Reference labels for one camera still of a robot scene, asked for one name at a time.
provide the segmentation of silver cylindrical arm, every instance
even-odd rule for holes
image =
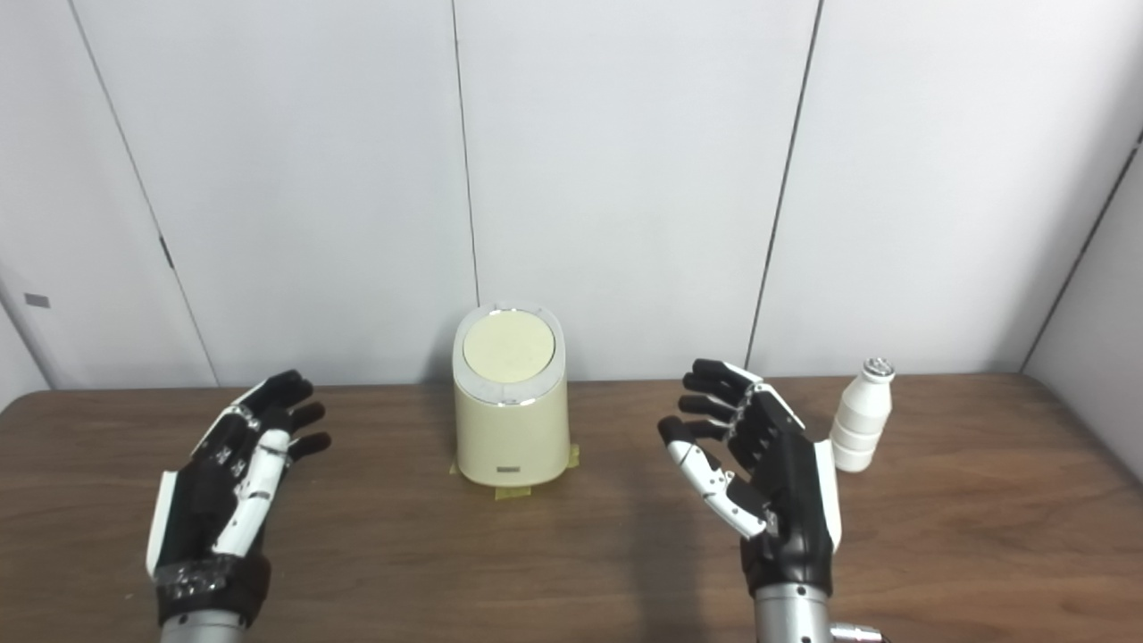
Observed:
[[[758,643],[832,643],[829,596],[809,585],[788,582],[754,593]]]
[[[242,643],[246,625],[233,612],[202,610],[162,624],[160,643]]]

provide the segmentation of wrist strap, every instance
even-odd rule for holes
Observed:
[[[262,554],[211,556],[155,570],[159,625],[202,610],[222,610],[254,624],[270,593],[270,561]]]

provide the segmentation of brown wood grain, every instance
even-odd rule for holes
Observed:
[[[828,426],[844,379],[775,380]],[[742,643],[737,542],[670,464],[674,383],[572,387],[582,466],[526,499],[448,475],[451,394],[331,388],[334,448],[271,514],[251,642]],[[0,416],[0,641],[154,641],[159,472],[227,391],[46,393]],[[841,475],[838,620],[895,643],[1143,641],[1143,493],[1038,384],[900,378]]]

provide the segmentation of metal connector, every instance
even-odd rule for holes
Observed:
[[[830,634],[834,641],[852,641],[854,643],[885,643],[881,632],[864,625],[852,622],[836,622],[830,626]]]

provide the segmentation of metal robot arm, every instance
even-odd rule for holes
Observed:
[[[325,417],[297,371],[274,376],[223,410],[178,472],[159,484],[146,566],[162,643],[240,643],[270,589],[262,554],[266,513],[297,460],[328,434],[294,439]]]
[[[754,598],[759,643],[882,641],[877,630],[830,625],[831,565],[841,538],[829,443],[805,425],[761,378],[724,362],[697,360],[679,410],[708,416],[660,425],[671,459],[714,513],[742,537],[742,569]],[[697,445],[724,442],[750,476],[727,472]]]

